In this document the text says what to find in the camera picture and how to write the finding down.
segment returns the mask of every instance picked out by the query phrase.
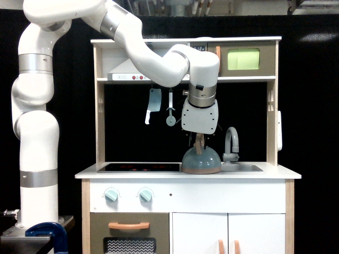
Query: white cabinet door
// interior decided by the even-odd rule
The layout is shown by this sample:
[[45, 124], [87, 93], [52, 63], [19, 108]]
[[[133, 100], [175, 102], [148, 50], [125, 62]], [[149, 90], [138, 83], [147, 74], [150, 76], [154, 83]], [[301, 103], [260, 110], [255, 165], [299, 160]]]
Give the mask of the white cabinet door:
[[227, 213], [173, 213], [173, 254], [227, 253]]
[[228, 214], [229, 254], [284, 254], [284, 214]]

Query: clock display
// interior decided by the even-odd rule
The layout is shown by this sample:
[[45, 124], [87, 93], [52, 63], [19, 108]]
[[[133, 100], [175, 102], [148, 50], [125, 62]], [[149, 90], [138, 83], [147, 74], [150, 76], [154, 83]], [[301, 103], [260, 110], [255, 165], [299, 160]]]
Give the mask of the clock display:
[[193, 49], [196, 49], [199, 51], [205, 51], [205, 46], [193, 46]]

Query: oven window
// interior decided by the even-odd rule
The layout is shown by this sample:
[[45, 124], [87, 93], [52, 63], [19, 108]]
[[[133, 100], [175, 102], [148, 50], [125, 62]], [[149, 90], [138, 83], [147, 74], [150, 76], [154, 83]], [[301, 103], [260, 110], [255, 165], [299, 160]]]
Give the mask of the oven window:
[[104, 253], [109, 254], [155, 254], [155, 238], [140, 237], [106, 237]]

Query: white countertop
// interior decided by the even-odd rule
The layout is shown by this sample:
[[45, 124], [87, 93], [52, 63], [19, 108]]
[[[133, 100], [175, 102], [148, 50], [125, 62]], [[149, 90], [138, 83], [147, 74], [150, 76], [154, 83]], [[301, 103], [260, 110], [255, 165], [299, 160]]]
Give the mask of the white countertop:
[[156, 178], [166, 178], [166, 179], [301, 179], [301, 175], [285, 168], [281, 165], [273, 166], [268, 162], [236, 162], [235, 164], [243, 165], [255, 165], [263, 170], [263, 172], [224, 172], [221, 171], [216, 174], [208, 175], [191, 175], [183, 172], [168, 172], [168, 173], [159, 173], [159, 172], [109, 172], [109, 173], [97, 173], [99, 169], [110, 164], [110, 163], [124, 163], [124, 162], [105, 162], [101, 165], [94, 164], [89, 168], [81, 171], [75, 175], [77, 179], [156, 179]]

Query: oven door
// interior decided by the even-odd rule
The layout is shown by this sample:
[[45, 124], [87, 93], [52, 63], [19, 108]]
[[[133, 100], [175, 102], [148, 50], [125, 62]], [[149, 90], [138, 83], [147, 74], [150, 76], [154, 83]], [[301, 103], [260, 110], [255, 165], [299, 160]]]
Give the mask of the oven door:
[[168, 213], [91, 213], [91, 254], [169, 254]]

